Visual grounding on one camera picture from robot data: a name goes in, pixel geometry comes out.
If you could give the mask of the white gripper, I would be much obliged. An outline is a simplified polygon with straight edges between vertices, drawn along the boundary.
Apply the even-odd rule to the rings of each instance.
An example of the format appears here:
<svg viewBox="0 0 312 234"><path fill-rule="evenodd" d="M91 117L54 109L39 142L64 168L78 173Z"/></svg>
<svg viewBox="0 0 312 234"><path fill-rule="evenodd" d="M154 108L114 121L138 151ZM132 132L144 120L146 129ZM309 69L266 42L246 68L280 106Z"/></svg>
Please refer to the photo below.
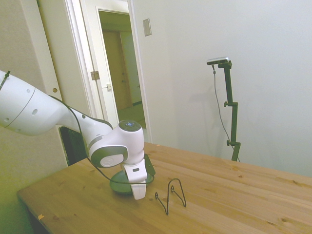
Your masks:
<svg viewBox="0 0 312 234"><path fill-rule="evenodd" d="M128 182L131 183L131 190L135 200L139 200L146 195L146 179L147 172L145 163L140 162L134 165L124 164L125 173L128 178Z"/></svg>

